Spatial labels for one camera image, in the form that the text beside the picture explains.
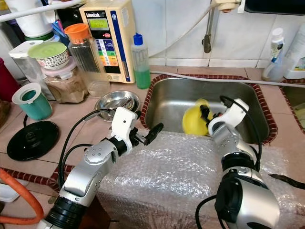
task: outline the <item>stainless steel sink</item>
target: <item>stainless steel sink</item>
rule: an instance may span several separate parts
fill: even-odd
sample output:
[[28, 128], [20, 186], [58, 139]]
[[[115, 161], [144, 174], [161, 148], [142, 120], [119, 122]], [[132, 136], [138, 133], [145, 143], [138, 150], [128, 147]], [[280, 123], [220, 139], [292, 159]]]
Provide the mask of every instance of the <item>stainless steel sink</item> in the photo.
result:
[[[189, 107], [194, 106], [197, 99], [208, 100], [215, 113], [224, 111], [224, 106], [220, 104], [220, 95], [233, 99], [241, 98], [245, 101], [250, 106], [249, 114], [257, 126], [261, 140], [268, 137], [269, 126], [255, 91], [244, 83], [202, 82], [179, 78], [160, 80], [156, 82], [152, 90], [145, 114], [145, 123], [151, 128], [162, 122], [165, 131], [183, 133], [183, 114]], [[256, 143], [254, 131], [247, 118], [237, 126], [237, 130], [244, 141]]]
[[297, 110], [305, 108], [305, 88], [283, 87], [283, 92], [293, 111], [296, 112]]

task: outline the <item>white tile wall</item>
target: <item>white tile wall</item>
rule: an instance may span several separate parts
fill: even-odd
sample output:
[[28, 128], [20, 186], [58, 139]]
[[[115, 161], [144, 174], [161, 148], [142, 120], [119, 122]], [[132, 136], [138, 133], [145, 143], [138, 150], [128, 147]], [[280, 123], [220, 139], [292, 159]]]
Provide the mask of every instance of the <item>white tile wall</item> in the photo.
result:
[[[188, 30], [209, 6], [209, 0], [166, 0], [166, 44]], [[202, 39], [208, 17], [166, 52], [167, 58], [204, 59]]]
[[[136, 30], [144, 35], [151, 55], [166, 46], [166, 1], [165, 0], [132, 0]], [[165, 58], [165, 52], [154, 58]]]
[[[149, 54], [163, 50], [191, 27], [206, 10], [209, 0], [132, 0], [137, 31], [144, 35]], [[167, 51], [153, 56], [158, 65], [263, 67], [268, 62], [271, 31], [282, 27], [285, 50], [305, 16], [220, 13], [212, 52], [203, 52], [207, 16]]]
[[285, 38], [285, 46], [283, 52], [286, 53], [293, 38], [295, 37], [295, 34], [297, 33], [302, 23], [305, 23], [305, 16], [277, 15], [259, 59], [260, 60], [270, 59], [270, 40], [272, 37], [272, 30], [278, 27], [283, 28], [284, 38]]

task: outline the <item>black round lid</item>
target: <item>black round lid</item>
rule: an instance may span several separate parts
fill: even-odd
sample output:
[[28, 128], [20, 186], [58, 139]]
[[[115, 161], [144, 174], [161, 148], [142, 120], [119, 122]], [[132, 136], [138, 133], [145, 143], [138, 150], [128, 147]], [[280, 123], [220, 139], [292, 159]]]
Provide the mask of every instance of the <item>black round lid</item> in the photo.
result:
[[7, 154], [17, 161], [34, 160], [45, 155], [57, 142], [58, 126], [50, 121], [30, 124], [10, 140]]

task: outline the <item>small steel bowl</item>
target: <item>small steel bowl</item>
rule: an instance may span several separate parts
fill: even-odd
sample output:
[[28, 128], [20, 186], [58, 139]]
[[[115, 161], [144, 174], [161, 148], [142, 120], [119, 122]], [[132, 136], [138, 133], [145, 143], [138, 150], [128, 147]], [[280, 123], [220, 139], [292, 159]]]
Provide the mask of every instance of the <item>small steel bowl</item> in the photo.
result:
[[[95, 104], [94, 110], [102, 109], [102, 108], [108, 109], [110, 107], [113, 107], [115, 104], [118, 104], [125, 97], [134, 100], [134, 106], [131, 109], [131, 111], [136, 112], [140, 109], [141, 102], [138, 95], [129, 91], [116, 91], [116, 92], [110, 92], [104, 95], [102, 98], [100, 98]], [[99, 117], [101, 117], [106, 122], [112, 122], [113, 120], [113, 118], [109, 116], [106, 112], [99, 114]]]

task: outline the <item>red container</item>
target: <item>red container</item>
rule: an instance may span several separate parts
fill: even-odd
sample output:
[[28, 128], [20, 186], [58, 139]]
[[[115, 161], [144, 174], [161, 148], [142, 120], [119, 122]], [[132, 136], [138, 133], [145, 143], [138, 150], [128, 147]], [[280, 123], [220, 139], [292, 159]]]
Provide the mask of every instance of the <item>red container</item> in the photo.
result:
[[5, 67], [3, 59], [0, 58], [0, 99], [11, 102], [12, 96], [19, 88], [18, 83]]

